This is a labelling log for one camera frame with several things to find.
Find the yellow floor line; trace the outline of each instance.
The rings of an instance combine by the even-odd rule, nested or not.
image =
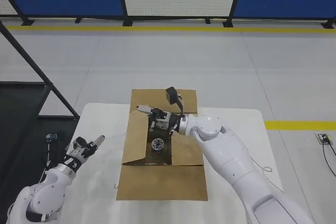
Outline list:
[[[258,28],[258,27],[154,27],[154,26],[7,26],[9,30],[42,30],[42,31],[183,31],[183,32],[290,32],[336,34],[336,29],[292,29],[292,28]]]
[[[336,122],[265,121],[267,130],[336,130]]]

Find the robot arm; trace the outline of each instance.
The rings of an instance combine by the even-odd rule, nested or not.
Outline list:
[[[99,136],[94,142],[87,143],[78,137],[62,163],[48,171],[42,183],[27,186],[17,196],[8,216],[8,224],[34,223],[27,219],[26,212],[48,215],[45,223],[58,223],[64,202],[66,187],[71,185],[77,170],[95,153],[105,137]]]
[[[180,121],[179,133],[193,136],[214,170],[231,184],[245,207],[248,223],[314,223],[256,170],[243,142],[218,117],[187,115]]]

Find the blue panel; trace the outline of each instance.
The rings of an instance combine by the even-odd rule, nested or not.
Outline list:
[[[332,18],[336,0],[238,0],[236,17]]]
[[[16,0],[26,15],[122,16],[120,0]]]

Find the cardboard flap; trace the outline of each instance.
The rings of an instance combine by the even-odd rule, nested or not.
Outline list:
[[[195,90],[177,90],[177,92],[184,100],[184,113],[197,114],[197,95]],[[129,112],[133,112],[137,108],[137,105],[147,105],[171,113],[180,112],[176,104],[170,105],[168,100],[166,100],[166,91],[163,89],[132,90]]]
[[[129,114],[122,164],[144,159],[146,156],[148,116],[135,110]]]
[[[202,150],[191,136],[172,135],[172,165],[199,166],[204,165]]]
[[[203,166],[122,166],[116,200],[208,200]]]

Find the gray floor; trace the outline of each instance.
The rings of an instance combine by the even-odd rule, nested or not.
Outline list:
[[[175,86],[197,90],[203,107],[258,109],[265,120],[336,120],[333,34],[13,34],[79,113],[89,102],[128,104],[132,88]],[[39,81],[1,35],[0,81]],[[69,112],[50,96],[41,114]],[[329,134],[336,149],[336,132]],[[284,191],[316,223],[336,223],[336,179],[314,131],[269,131],[268,135]],[[336,164],[332,153],[328,158]]]

